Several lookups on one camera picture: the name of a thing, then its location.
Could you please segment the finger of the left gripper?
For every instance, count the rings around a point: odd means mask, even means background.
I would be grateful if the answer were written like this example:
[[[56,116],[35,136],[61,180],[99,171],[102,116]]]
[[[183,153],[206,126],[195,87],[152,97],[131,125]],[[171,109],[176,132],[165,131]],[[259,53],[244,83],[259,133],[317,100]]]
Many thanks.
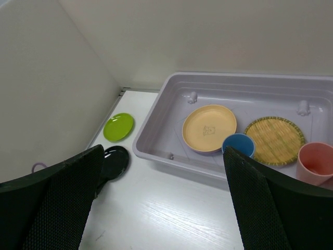
[[[98,185],[97,185],[97,189],[95,191],[94,194],[94,199],[96,199],[99,195],[99,193],[101,192],[101,190],[103,189],[104,185],[108,182],[107,179],[103,179],[103,180],[99,180]]]

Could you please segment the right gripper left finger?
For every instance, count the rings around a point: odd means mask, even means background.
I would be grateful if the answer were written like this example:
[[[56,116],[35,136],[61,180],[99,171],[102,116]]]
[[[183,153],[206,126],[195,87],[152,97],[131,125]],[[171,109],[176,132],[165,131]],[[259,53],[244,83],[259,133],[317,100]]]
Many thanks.
[[[1,183],[1,249],[78,249],[103,163],[97,145]]]

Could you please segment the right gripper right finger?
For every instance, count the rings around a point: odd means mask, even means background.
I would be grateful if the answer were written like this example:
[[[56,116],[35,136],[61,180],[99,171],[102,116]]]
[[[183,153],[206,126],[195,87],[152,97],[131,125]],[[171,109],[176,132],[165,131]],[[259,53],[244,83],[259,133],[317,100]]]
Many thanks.
[[[332,191],[227,147],[227,182],[244,249],[332,249]]]

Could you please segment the black glossy plate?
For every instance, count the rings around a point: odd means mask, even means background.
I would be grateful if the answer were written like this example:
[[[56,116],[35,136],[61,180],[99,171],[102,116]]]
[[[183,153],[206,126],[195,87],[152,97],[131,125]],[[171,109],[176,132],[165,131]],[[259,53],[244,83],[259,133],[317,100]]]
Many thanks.
[[[130,155],[122,146],[112,146],[104,151],[104,164],[100,182],[111,181],[125,173],[130,163]]]

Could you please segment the lime green plate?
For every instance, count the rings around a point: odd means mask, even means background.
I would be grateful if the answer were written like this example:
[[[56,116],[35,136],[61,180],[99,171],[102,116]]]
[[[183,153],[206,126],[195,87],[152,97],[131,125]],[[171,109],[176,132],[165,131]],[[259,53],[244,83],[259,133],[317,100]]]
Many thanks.
[[[111,117],[103,128],[105,139],[117,142],[126,138],[134,127],[134,118],[128,113],[119,113]]]

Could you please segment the salmon pink plastic cup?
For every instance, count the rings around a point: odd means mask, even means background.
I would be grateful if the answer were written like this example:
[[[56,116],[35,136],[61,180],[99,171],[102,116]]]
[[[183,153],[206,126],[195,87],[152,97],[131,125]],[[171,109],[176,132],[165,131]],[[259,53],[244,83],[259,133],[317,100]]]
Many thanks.
[[[316,186],[332,178],[332,146],[322,142],[304,144],[298,152],[296,178]]]

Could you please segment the woven bamboo plate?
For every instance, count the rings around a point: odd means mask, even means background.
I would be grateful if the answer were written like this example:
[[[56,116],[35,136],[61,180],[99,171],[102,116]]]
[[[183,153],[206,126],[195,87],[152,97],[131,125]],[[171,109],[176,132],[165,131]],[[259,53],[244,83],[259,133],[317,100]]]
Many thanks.
[[[254,159],[270,166],[285,166],[297,160],[306,143],[303,132],[292,121],[282,117],[262,117],[252,121],[244,134],[255,144]]]

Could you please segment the blue plastic cup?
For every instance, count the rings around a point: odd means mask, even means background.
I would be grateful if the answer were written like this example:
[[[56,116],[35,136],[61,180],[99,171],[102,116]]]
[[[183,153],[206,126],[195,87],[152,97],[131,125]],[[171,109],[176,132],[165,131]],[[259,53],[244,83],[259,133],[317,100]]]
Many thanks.
[[[222,153],[230,146],[246,156],[253,158],[255,153],[255,143],[253,139],[242,133],[235,133],[228,136],[222,143]]]

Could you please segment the cream yellow plastic plate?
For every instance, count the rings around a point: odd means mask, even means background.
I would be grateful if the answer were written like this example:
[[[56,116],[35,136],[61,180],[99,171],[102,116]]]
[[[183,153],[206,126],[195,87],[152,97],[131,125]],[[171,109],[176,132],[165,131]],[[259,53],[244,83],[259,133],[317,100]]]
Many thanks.
[[[206,105],[194,110],[184,121],[182,136],[186,145],[199,151],[222,147],[223,141],[236,133],[237,120],[225,106]]]

